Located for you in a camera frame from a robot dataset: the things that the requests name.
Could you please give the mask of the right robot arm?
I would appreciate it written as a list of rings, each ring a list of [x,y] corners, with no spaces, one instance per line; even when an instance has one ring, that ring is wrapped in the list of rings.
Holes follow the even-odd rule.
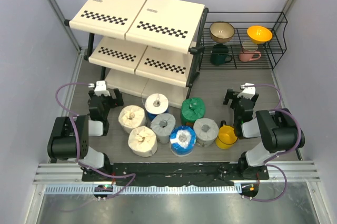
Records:
[[[234,133],[239,138],[260,137],[258,145],[241,154],[236,165],[243,179],[255,179],[265,171],[265,165],[279,155],[302,148],[305,136],[299,123],[287,108],[254,111],[258,94],[249,88],[241,92],[226,91],[223,104],[230,103],[234,112]]]

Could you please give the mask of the cream paper towel roll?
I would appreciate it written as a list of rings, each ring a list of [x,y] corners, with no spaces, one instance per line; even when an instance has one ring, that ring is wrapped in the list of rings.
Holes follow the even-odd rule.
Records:
[[[145,110],[136,105],[126,106],[121,110],[118,116],[118,122],[123,130],[127,134],[130,134],[133,129],[146,126],[147,120]]]
[[[128,146],[138,156],[153,156],[157,152],[156,134],[146,126],[137,127],[130,132]]]

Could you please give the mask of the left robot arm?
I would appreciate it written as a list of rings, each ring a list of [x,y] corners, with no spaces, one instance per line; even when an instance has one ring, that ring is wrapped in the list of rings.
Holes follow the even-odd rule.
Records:
[[[113,166],[107,154],[89,146],[90,137],[106,136],[110,127],[108,114],[112,108],[124,105],[121,92],[113,89],[110,93],[98,94],[90,90],[89,114],[75,117],[57,117],[47,145],[51,160],[77,162],[84,181],[107,181],[114,179]]]

